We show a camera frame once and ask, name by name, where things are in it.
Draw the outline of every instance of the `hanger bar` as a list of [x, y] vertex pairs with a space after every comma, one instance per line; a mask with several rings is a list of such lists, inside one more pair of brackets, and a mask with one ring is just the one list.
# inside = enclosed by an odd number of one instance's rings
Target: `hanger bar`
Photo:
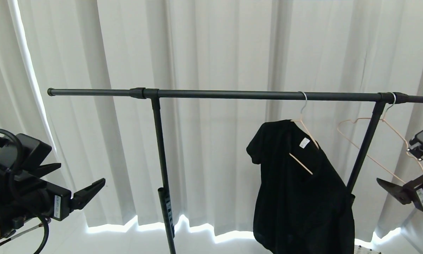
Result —
[[[128, 90], [116, 89], [48, 89], [50, 96], [77, 95], [77, 96], [126, 96], [134, 98], [222, 98], [222, 99], [277, 99], [277, 100], [304, 100], [300, 92], [276, 91], [223, 91], [223, 90], [160, 90], [153, 88], [133, 88]], [[423, 96], [402, 95], [397, 104], [411, 102], [423, 103]], [[308, 92], [308, 100], [322, 101], [373, 101], [393, 103], [390, 93], [329, 93]]]

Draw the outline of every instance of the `metal rod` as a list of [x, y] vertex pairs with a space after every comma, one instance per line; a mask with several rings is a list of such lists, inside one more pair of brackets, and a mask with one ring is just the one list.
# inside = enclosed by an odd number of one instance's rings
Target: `metal rod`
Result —
[[171, 220], [169, 218], [169, 211], [166, 206], [166, 190], [164, 188], [158, 189], [159, 202], [161, 204], [161, 212], [163, 213], [164, 227], [166, 228], [166, 236], [168, 237], [169, 252], [171, 254], [176, 254], [175, 252], [175, 242], [174, 242], [174, 232], [171, 227]]
[[[135, 97], [137, 90], [112, 90], [112, 89], [48, 89], [50, 96], [56, 95], [81, 95], [81, 96], [128, 96]], [[165, 98], [227, 98], [227, 99], [277, 99], [277, 100], [304, 100], [300, 92], [275, 92], [275, 91], [219, 91], [219, 90], [157, 90], [155, 97]], [[382, 96], [381, 93], [327, 93], [308, 92], [308, 100], [323, 101], [384, 101], [393, 103], [393, 96]], [[408, 95], [401, 102], [423, 103], [423, 96]]]
[[363, 138], [362, 145], [360, 146], [360, 151], [357, 154], [357, 159], [355, 160], [353, 170], [351, 172], [350, 179], [348, 181], [347, 188], [350, 193], [352, 193], [355, 182], [357, 181], [358, 174], [360, 169], [362, 169], [363, 162], [368, 153], [368, 148], [370, 148], [371, 141], [374, 137], [374, 132], [376, 132], [377, 124], [381, 119], [382, 113], [384, 112], [386, 103], [385, 102], [376, 102], [373, 108], [373, 114], [371, 115], [370, 123], [368, 124], [367, 131], [365, 132], [365, 137]]
[[161, 125], [161, 107], [159, 98], [152, 99], [153, 117], [155, 119], [156, 141], [158, 144], [159, 164], [161, 166], [161, 178], [163, 179], [164, 191], [169, 194], [168, 166], [166, 164], [166, 152], [164, 150], [163, 126]]

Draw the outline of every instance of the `clothes rack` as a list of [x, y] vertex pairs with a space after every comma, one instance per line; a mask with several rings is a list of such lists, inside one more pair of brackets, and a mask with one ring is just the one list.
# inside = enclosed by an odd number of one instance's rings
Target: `clothes rack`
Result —
[[[138, 99], [150, 99], [152, 101], [153, 116], [155, 119], [156, 138], [158, 143], [158, 155], [161, 166], [163, 187], [158, 189], [158, 195], [163, 213], [166, 235], [171, 254], [175, 254], [174, 225], [169, 194], [168, 169], [166, 166], [166, 154], [164, 149], [163, 129], [161, 123], [160, 98], [223, 98], [223, 99], [271, 99], [271, 100], [305, 100], [301, 92], [276, 92], [276, 91], [219, 91], [219, 90], [161, 90], [154, 88], [133, 88], [129, 90], [101, 90], [101, 89], [53, 89], [47, 90], [48, 95], [79, 95], [79, 96], [125, 96]], [[394, 93], [395, 104], [400, 103], [423, 103], [423, 96]], [[360, 151], [357, 155], [351, 172], [347, 188], [352, 193], [357, 177], [373, 140], [377, 125], [387, 103], [394, 103], [393, 93], [307, 93], [308, 100], [317, 101], [367, 101], [375, 102], [373, 114], [363, 138]]]

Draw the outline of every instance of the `white floor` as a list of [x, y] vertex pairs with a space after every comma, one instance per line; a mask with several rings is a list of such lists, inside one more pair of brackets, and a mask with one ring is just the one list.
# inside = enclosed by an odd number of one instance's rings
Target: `white floor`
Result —
[[[35, 225], [36, 220], [28, 224]], [[176, 226], [176, 252], [178, 254], [269, 254], [252, 239], [251, 233], [240, 233], [240, 237], [232, 237], [235, 233], [227, 233], [214, 237], [210, 226], [189, 228], [187, 220]], [[138, 226], [130, 222], [125, 226], [111, 226], [88, 229], [82, 212], [74, 212], [62, 222], [50, 223], [50, 237], [42, 254], [105, 254], [105, 253], [141, 253], [169, 254], [163, 224]], [[35, 251], [42, 239], [42, 229], [35, 230], [25, 236], [0, 247], [0, 254], [26, 254]], [[418, 252], [402, 237], [391, 234], [372, 243], [362, 243], [368, 248], [381, 251], [383, 254], [418, 254]]]

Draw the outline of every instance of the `light under curtain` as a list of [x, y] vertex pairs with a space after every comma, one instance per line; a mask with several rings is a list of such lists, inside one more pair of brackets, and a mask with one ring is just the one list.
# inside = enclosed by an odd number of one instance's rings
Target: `light under curtain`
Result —
[[[45, 93], [49, 87], [423, 95], [423, 1], [9, 3], [0, 1], [0, 8], [18, 4], [48, 127], [19, 55], [22, 32], [15, 29], [15, 15], [0, 24], [8, 33], [0, 40], [13, 41], [0, 44], [0, 95], [11, 98], [0, 100], [0, 127], [47, 141], [51, 135], [63, 171], [50, 180], [76, 190], [107, 179], [84, 209], [89, 226], [123, 225], [135, 215], [140, 225], [162, 222], [150, 101], [51, 98]], [[251, 231], [260, 172], [245, 148], [263, 122], [297, 119], [302, 106], [296, 101], [162, 98], [175, 220], [184, 214], [191, 226], [209, 223], [216, 235]], [[345, 182], [358, 151], [338, 134], [337, 124], [369, 117], [372, 108], [372, 103], [309, 102], [304, 111], [310, 132]], [[423, 129], [423, 105], [396, 105], [387, 119], [410, 138]], [[345, 125], [342, 131], [360, 144], [367, 125]], [[369, 154], [408, 181], [421, 171], [402, 145], [380, 124]], [[395, 181], [366, 159], [353, 192], [356, 238], [364, 241], [374, 230], [382, 237], [401, 226], [413, 211], [387, 196], [376, 177]]]

